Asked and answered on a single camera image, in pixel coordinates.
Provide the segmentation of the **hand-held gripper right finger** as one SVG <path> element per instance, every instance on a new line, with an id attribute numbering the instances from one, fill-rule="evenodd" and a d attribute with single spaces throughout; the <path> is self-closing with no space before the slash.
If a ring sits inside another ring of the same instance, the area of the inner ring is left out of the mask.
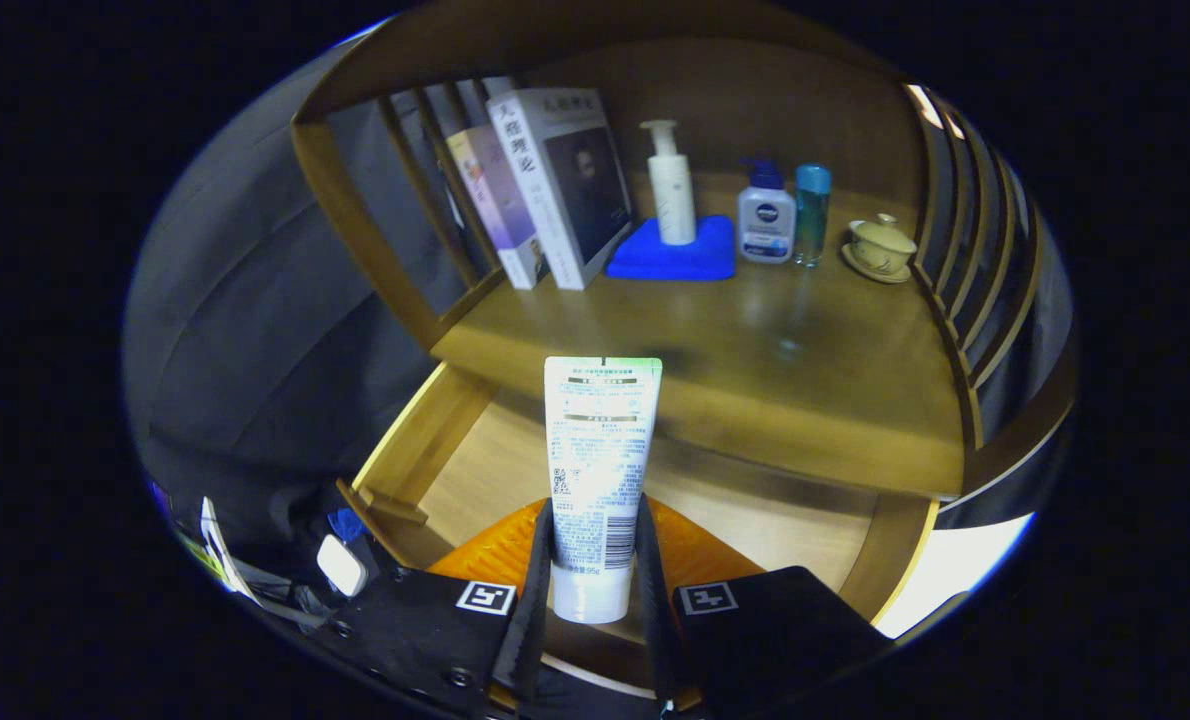
<path id="1" fill-rule="evenodd" d="M 665 714 L 795 714 L 807 699 L 895 647 L 809 570 L 694 572 L 726 559 L 703 532 L 660 525 L 641 496 L 635 530 L 641 615 Z"/>

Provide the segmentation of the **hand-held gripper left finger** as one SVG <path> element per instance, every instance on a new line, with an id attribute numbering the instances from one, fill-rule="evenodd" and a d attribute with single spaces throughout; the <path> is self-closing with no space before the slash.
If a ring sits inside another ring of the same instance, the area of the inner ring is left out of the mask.
<path id="1" fill-rule="evenodd" d="M 549 615 L 551 501 L 534 521 L 522 580 L 447 577 L 381 553 L 378 574 L 327 619 L 327 655 L 432 716 L 486 716 L 536 697 Z"/>

